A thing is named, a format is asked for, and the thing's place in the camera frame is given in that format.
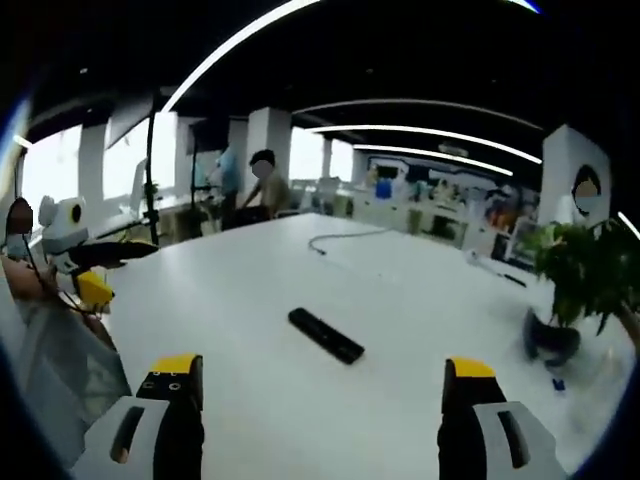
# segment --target window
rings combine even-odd
[[[331,165],[329,176],[340,177],[343,182],[350,182],[353,176],[353,146],[341,140],[331,142]]]
[[[175,186],[177,129],[178,116],[175,113],[156,114],[151,145],[151,175],[160,189]],[[147,118],[104,152],[102,191],[105,200],[131,195],[136,166],[147,156],[148,130]]]
[[[22,196],[33,209],[34,227],[42,197],[57,202],[78,196],[78,150],[82,126],[55,133],[35,143],[24,158]]]
[[[291,131],[289,155],[290,180],[317,180],[322,176],[322,148],[324,137],[302,128]]]

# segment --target white table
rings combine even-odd
[[[575,385],[613,347],[623,378],[601,399],[609,418],[633,362],[615,319],[598,338],[585,322],[580,368],[561,397],[542,364],[524,359],[527,289],[468,265],[454,248],[396,232],[327,240],[326,256],[307,248],[314,235],[371,229],[290,217],[172,245],[110,273],[110,328],[134,390],[158,357],[204,356],[203,478],[437,479],[452,355],[493,367],[574,470],[603,428],[574,432]],[[361,361],[344,366],[289,325],[296,307],[364,345]]]

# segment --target man in blue shirt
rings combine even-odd
[[[214,172],[216,180],[220,183],[222,203],[220,204],[220,216],[222,230],[226,230],[233,213],[236,210],[238,191],[240,190],[240,169],[236,155],[231,146],[227,145],[217,161],[218,168]]]

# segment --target ceiling light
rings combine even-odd
[[[446,132],[444,130],[434,130],[432,128],[405,127],[401,125],[332,125],[328,127],[309,128],[307,130],[314,133],[340,132],[344,130],[387,130],[393,132],[425,133],[428,135],[439,135],[441,137],[457,138],[458,140],[465,140],[467,142],[480,143],[482,145],[486,145],[487,147],[493,147],[507,153],[512,153],[513,155],[517,155],[534,163],[542,163],[542,160],[534,157],[533,155],[521,152],[520,150],[516,150],[515,148],[507,147],[506,145],[502,145],[501,143],[484,140],[478,137],[472,137],[470,135],[462,135],[461,133]]]
[[[504,118],[505,120],[509,120],[511,122],[517,122],[521,125],[526,125],[530,128],[535,128],[536,130],[544,130],[540,125],[535,125],[527,120],[523,120],[518,117],[514,117],[513,115],[507,115],[506,113],[496,112],[495,110],[489,110],[488,108],[476,107],[474,105],[467,105],[464,103],[456,103],[456,102],[445,102],[443,100],[426,100],[426,99],[418,99],[418,98],[365,98],[360,100],[346,100],[344,102],[334,102],[334,103],[325,103],[323,105],[314,105],[313,107],[305,107],[300,110],[296,110],[293,112],[294,115],[298,115],[300,113],[309,113],[315,110],[324,110],[327,108],[336,108],[336,107],[352,107],[354,105],[429,105],[434,107],[446,107],[446,108],[460,108],[463,110],[470,110],[472,112],[480,112],[487,115],[493,115],[496,117]]]
[[[509,177],[513,176],[513,172],[509,170],[505,170],[504,168],[489,165],[488,163],[478,162],[476,160],[471,160],[469,158],[456,157],[455,155],[449,155],[447,153],[430,152],[428,150],[418,150],[417,148],[390,147],[386,145],[354,145],[353,148],[355,150],[379,150],[379,151],[386,151],[386,152],[408,153],[411,155],[425,155],[427,157],[444,158],[446,160],[451,160],[452,162],[465,163],[467,165],[472,165],[474,167],[492,170],[494,172],[507,175]]]
[[[635,225],[633,223],[631,223],[631,221],[622,212],[618,212],[618,217],[620,218],[620,220],[622,220],[624,222],[624,224],[627,227],[629,227],[629,230],[631,230],[633,232],[633,234],[636,237],[638,237],[638,240],[640,240],[640,232],[635,227]]]
[[[186,91],[189,90],[191,86],[196,83],[207,70],[209,70],[227,53],[236,48],[240,43],[244,42],[252,35],[255,35],[263,28],[271,25],[274,22],[277,22],[281,18],[284,18],[287,15],[290,15],[302,8],[308,7],[309,5],[318,3],[319,1],[320,0],[291,0],[284,5],[271,10],[269,13],[264,14],[262,17],[254,20],[242,30],[235,33],[226,42],[216,48],[213,53],[205,58],[205,60],[200,65],[198,65],[198,67],[193,72],[191,72],[191,75],[189,75],[187,79],[182,82],[182,85],[178,87],[175,93],[171,95],[169,101],[165,104],[164,107],[162,107],[162,112],[166,113],[170,111],[178,102],[178,100],[180,100],[180,98],[186,93]]]
[[[24,147],[24,148],[31,148],[33,147],[33,143],[31,143],[29,140],[27,140],[24,137],[21,137],[20,135],[14,135],[13,136],[13,141],[16,142],[18,145]]]
[[[527,0],[507,0],[507,2],[515,3],[516,5],[520,5],[521,7],[526,8],[527,10],[531,10],[534,13],[540,13],[540,9],[536,7],[533,2],[529,2]]]

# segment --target yellow object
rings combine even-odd
[[[156,373],[189,373],[193,360],[199,355],[195,353],[183,353],[158,360],[150,371]]]
[[[495,372],[484,363],[471,358],[452,357],[451,361],[456,369],[456,377],[495,377]]]
[[[76,278],[78,296],[90,309],[103,308],[115,294],[109,285],[93,272],[85,272]]]

